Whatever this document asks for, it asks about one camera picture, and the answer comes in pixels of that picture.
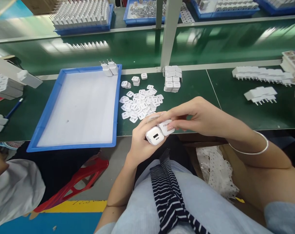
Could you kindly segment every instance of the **pen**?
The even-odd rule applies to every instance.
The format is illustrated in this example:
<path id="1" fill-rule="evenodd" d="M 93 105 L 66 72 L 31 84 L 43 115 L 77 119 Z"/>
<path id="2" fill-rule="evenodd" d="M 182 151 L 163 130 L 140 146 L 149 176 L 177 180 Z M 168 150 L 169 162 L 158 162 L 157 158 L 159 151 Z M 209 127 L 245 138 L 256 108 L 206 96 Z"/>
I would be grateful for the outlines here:
<path id="1" fill-rule="evenodd" d="M 15 106 L 14 106 L 13 109 L 9 112 L 9 114 L 6 115 L 6 117 L 5 117 L 6 119 L 8 119 L 8 118 L 14 113 L 14 111 L 19 107 L 19 105 L 21 105 L 22 101 L 23 101 L 23 98 L 21 98 L 21 99 L 17 102 L 17 104 L 15 104 Z"/>

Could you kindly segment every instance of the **blue plastic tray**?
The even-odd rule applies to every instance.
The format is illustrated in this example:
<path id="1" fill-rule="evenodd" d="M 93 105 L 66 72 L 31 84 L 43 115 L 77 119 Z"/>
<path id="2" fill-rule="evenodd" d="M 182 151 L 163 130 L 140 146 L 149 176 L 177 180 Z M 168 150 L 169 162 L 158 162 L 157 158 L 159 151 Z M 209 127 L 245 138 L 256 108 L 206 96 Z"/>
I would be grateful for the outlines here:
<path id="1" fill-rule="evenodd" d="M 114 12 L 114 5 L 110 4 L 110 15 L 109 15 L 109 23 L 107 25 L 94 25 L 94 26 L 85 26 L 85 27 L 78 27 L 78 28 L 67 28 L 67 29 L 59 29 L 54 30 L 58 35 L 72 35 L 72 34 L 81 34 L 81 33 L 94 33 L 94 32 L 103 32 L 103 31 L 110 31 L 111 30 L 111 22 Z"/>
<path id="2" fill-rule="evenodd" d="M 295 7 L 289 8 L 275 8 L 271 3 L 266 0 L 256 0 L 256 2 L 267 11 L 270 15 L 295 15 Z"/>
<path id="3" fill-rule="evenodd" d="M 140 24 L 156 24 L 156 17 L 151 17 L 151 18 L 138 18 L 138 19 L 128 19 L 128 11 L 129 7 L 133 2 L 138 2 L 138 0 L 130 0 L 127 3 L 125 14 L 124 14 L 124 21 L 127 25 L 140 25 Z M 165 17 L 163 16 L 161 19 L 161 23 L 165 23 Z"/>
<path id="4" fill-rule="evenodd" d="M 50 97 L 47 101 L 45 109 L 40 117 L 40 120 L 36 126 L 35 132 L 32 136 L 31 142 L 28 145 L 27 152 L 39 152 L 47 150 L 66 150 L 66 149 L 81 149 L 81 148 L 100 148 L 100 147 L 114 147 L 116 146 L 116 136 L 117 136 L 117 114 L 118 114 L 118 102 L 119 102 L 119 90 L 122 74 L 122 65 L 118 64 L 118 78 L 116 85 L 116 96 L 115 96 L 115 106 L 114 106 L 114 118 L 113 118 L 113 138 L 112 143 L 107 144 L 79 144 L 79 145 L 63 145 L 63 146 L 49 146 L 49 147 L 37 147 L 37 144 L 47 126 L 47 123 L 50 119 L 51 113 L 56 104 L 57 98 L 59 96 L 60 90 L 64 83 L 66 74 L 70 73 L 81 73 L 81 72 L 98 72 L 102 71 L 101 66 L 96 67 L 84 67 L 84 68 L 70 68 L 70 69 L 61 69 L 59 76 L 53 86 Z"/>
<path id="5" fill-rule="evenodd" d="M 195 0 L 191 0 L 193 7 L 195 8 L 196 14 L 199 18 L 222 18 L 222 17 L 240 17 L 240 16 L 252 16 L 260 9 L 254 10 L 236 10 L 236 11 L 218 11 L 210 13 L 201 13 L 200 9 Z"/>

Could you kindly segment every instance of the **bangle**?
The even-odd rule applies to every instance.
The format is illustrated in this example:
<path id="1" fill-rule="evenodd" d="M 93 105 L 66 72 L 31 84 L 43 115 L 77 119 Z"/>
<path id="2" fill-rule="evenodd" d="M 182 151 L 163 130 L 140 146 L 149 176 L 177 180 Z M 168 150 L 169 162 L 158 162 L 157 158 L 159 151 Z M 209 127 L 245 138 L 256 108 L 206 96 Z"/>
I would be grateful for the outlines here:
<path id="1" fill-rule="evenodd" d="M 263 152 L 265 152 L 265 151 L 268 149 L 268 147 L 269 147 L 269 141 L 268 141 L 268 139 L 267 139 L 264 135 L 262 135 L 261 133 L 259 133 L 259 132 L 256 132 L 256 133 L 258 133 L 260 136 L 262 136 L 262 137 L 265 139 L 266 143 L 267 143 L 267 145 L 266 145 L 266 147 L 265 147 L 265 149 L 264 149 L 263 151 L 260 151 L 260 152 L 258 152 L 258 153 L 244 153 L 244 152 L 238 151 L 236 148 L 234 148 L 233 146 L 231 146 L 230 143 L 229 143 L 229 145 L 230 145 L 230 146 L 232 147 L 232 149 L 234 149 L 236 152 L 239 152 L 239 153 L 242 153 L 242 154 L 248 154 L 248 155 L 262 154 Z"/>

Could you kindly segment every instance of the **plastic bag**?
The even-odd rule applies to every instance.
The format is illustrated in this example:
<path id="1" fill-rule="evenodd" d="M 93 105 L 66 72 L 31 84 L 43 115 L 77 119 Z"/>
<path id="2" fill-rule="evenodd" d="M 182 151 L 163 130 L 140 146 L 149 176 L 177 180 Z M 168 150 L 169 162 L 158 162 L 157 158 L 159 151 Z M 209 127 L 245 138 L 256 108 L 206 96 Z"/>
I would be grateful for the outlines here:
<path id="1" fill-rule="evenodd" d="M 233 184 L 232 167 L 219 147 L 196 148 L 196 154 L 204 181 L 228 201 L 235 199 L 239 189 Z"/>

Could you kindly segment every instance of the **striped cloth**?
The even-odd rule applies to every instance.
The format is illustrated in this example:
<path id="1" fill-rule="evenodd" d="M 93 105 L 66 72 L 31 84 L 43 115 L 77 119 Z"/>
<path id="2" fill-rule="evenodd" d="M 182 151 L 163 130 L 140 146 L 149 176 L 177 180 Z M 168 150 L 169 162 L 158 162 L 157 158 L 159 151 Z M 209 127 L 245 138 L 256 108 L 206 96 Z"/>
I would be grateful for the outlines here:
<path id="1" fill-rule="evenodd" d="M 169 149 L 166 149 L 160 157 L 160 165 L 150 168 L 150 173 L 160 218 L 159 233 L 168 233 L 180 221 L 189 222 L 196 234 L 208 234 L 206 228 L 185 208 L 178 181 L 171 169 Z"/>

